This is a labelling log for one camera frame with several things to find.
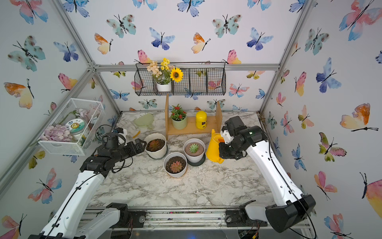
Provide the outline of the yellow watering can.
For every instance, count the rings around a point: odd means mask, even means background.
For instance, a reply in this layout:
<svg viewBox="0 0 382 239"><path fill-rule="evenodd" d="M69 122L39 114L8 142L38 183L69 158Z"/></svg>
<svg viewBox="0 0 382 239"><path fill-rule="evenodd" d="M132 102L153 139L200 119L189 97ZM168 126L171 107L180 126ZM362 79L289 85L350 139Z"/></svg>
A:
<svg viewBox="0 0 382 239"><path fill-rule="evenodd" d="M225 143L224 138L221 136L220 133L217 133L215 129L212 129L210 143L206 151L206 157L210 161L219 164L222 164L224 162L224 159L222 159L219 154L219 144L221 142Z"/></svg>

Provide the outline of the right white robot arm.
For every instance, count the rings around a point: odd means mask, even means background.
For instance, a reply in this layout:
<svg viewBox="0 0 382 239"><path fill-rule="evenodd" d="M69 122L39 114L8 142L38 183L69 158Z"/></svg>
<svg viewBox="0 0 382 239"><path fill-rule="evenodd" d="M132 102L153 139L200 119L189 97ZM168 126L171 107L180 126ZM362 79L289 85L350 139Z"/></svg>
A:
<svg viewBox="0 0 382 239"><path fill-rule="evenodd" d="M239 116L235 116L224 123L220 134L224 139L219 144L220 158L239 160L244 156L251 157L271 189L275 203L264 209L253 203L247 204L244 210L249 219L257 220L263 214L262 221L282 233L310 217L316 205L313 196L304 194L293 183L261 127L248 127Z"/></svg>

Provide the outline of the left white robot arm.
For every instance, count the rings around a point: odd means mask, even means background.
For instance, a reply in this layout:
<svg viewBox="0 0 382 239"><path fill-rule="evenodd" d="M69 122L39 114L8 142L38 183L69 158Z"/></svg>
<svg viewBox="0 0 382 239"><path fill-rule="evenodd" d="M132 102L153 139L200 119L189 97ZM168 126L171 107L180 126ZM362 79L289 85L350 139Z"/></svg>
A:
<svg viewBox="0 0 382 239"><path fill-rule="evenodd" d="M146 145L141 139L123 144L119 144L117 137L106 139L84 161L73 188L51 221L38 235L30 235L29 238L97 239L110 228L131 228L132 216L128 206L121 203L109 204L85 226L78 226L90 200L108 174L127 168L125 161L143 153Z"/></svg>

